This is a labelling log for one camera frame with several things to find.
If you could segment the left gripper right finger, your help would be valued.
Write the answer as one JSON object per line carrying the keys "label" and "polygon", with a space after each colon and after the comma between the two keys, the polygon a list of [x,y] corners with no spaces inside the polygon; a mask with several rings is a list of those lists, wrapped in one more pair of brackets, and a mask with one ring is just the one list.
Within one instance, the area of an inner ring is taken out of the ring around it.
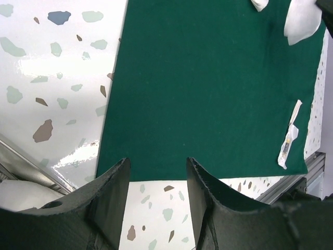
{"label": "left gripper right finger", "polygon": [[249,198],[186,161],[196,249],[332,249],[332,196],[271,205]]}

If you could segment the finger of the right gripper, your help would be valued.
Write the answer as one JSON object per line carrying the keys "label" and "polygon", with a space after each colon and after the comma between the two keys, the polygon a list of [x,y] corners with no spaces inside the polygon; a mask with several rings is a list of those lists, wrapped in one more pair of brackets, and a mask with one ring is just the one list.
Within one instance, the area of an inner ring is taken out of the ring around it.
{"label": "finger of the right gripper", "polygon": [[333,0],[316,0],[315,4],[322,11],[322,20],[333,37]]}

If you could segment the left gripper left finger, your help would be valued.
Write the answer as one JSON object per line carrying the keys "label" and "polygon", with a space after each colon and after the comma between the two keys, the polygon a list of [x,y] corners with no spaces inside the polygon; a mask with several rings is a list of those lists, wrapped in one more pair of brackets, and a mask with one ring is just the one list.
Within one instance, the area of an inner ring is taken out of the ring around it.
{"label": "left gripper left finger", "polygon": [[119,249],[129,182],[124,158],[41,208],[1,209],[1,249]]}

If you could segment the white gauze pad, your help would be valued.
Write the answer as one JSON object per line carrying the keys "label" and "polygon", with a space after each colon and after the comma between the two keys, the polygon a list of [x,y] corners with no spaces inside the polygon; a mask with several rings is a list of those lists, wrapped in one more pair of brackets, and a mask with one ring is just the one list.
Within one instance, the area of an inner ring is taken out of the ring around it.
{"label": "white gauze pad", "polygon": [[269,3],[269,0],[251,0],[251,3],[258,12],[261,12]]}
{"label": "white gauze pad", "polygon": [[316,0],[292,0],[290,2],[284,26],[284,36],[288,45],[311,37],[321,25],[322,11]]}

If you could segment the green surgical drape cloth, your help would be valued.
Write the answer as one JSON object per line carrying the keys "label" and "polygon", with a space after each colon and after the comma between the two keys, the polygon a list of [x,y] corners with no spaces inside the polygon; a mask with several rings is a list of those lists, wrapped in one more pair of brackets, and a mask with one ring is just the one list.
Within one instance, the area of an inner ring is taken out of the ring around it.
{"label": "green surgical drape cloth", "polygon": [[[96,174],[131,162],[132,181],[185,180],[194,158],[214,177],[306,173],[325,24],[289,46],[290,1],[129,1]],[[299,129],[277,163],[294,106]]]}

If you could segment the stainless steel instrument tray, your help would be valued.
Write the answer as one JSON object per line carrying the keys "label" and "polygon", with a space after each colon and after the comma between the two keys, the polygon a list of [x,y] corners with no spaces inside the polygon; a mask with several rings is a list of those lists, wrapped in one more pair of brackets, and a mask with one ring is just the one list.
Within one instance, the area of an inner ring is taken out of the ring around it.
{"label": "stainless steel instrument tray", "polygon": [[1,208],[38,209],[74,191],[67,181],[35,164],[25,151],[1,134]]}

